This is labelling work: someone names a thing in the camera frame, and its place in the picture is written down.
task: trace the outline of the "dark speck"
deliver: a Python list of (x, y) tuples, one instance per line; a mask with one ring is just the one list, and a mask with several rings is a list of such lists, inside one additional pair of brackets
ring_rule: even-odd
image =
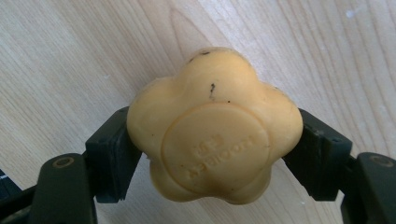
[(213, 96), (213, 91), (215, 90), (215, 88), (216, 88), (215, 83), (212, 83), (212, 84), (210, 85), (210, 95), (209, 95), (209, 98), (210, 98), (212, 101), (215, 100), (215, 97)]
[(215, 88), (216, 88), (216, 85), (215, 85), (215, 83), (212, 83), (211, 85), (210, 85), (210, 93), (213, 93), (213, 91), (215, 90)]

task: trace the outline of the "black plastic part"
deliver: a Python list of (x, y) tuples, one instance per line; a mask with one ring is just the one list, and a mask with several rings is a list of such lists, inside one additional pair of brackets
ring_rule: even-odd
[(361, 153), (354, 174), (367, 214), (367, 221), (359, 223), (396, 223), (396, 160), (371, 152)]
[(86, 164), (81, 155), (65, 154), (44, 163), (28, 223), (97, 223)]
[(349, 157), (340, 179), (340, 190), (345, 194), (341, 203), (341, 213), (345, 224), (361, 224), (367, 220), (367, 213), (356, 183), (355, 166), (356, 159)]
[(96, 201), (117, 203), (125, 199), (142, 152), (126, 129), (128, 107), (117, 111), (86, 142), (87, 163), (94, 171)]
[(0, 170), (0, 201), (21, 192), (21, 189)]
[(303, 135), (283, 160), (311, 197), (316, 201), (334, 201), (352, 142), (308, 112), (302, 109), (300, 112)]
[(27, 223), (35, 186), (0, 201), (0, 223)]

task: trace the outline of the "wooden table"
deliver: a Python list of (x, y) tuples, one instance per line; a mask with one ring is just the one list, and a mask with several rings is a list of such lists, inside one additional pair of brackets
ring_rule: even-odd
[[(260, 79), (354, 142), (396, 158), (396, 1), (0, 1), (0, 168), (23, 189), (155, 77), (202, 47), (240, 51)], [(248, 205), (165, 200), (142, 157), (100, 223), (342, 223), (286, 168)]]

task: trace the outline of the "flower-shaped soap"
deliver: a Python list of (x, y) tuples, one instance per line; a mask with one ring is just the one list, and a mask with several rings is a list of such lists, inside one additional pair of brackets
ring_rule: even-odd
[(303, 121), (239, 53), (211, 48), (177, 76), (148, 84), (131, 104), (127, 126), (164, 197), (250, 203), (267, 188), (274, 161), (300, 140)]

